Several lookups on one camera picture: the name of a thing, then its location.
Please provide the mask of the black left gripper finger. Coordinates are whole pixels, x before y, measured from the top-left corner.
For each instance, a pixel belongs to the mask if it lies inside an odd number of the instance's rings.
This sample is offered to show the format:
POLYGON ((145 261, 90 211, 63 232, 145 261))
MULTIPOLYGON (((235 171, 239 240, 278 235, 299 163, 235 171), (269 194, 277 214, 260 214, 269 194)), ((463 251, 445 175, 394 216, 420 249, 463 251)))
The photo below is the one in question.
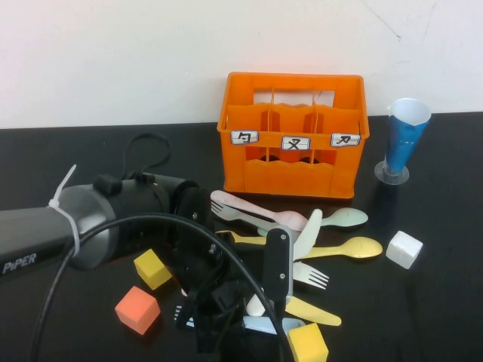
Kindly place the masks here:
POLYGON ((210 292, 213 314, 216 318, 231 316, 242 318, 242 289, 237 284, 223 284, 210 292))
POLYGON ((226 336, 238 335, 242 332, 241 324, 233 324, 224 329, 194 327, 196 337, 196 353, 194 361, 221 361, 220 348, 226 336))

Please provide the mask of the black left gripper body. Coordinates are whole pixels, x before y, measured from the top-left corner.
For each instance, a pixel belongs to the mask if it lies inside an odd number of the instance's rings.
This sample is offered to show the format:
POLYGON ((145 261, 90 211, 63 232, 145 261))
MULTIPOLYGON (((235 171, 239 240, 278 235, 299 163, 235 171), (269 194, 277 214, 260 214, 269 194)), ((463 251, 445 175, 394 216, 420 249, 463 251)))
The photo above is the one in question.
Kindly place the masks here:
POLYGON ((216 279, 223 273, 217 268, 225 268, 231 260, 210 238, 192 229, 179 227, 175 244, 177 273, 174 278, 181 286, 184 297, 206 280, 216 279))

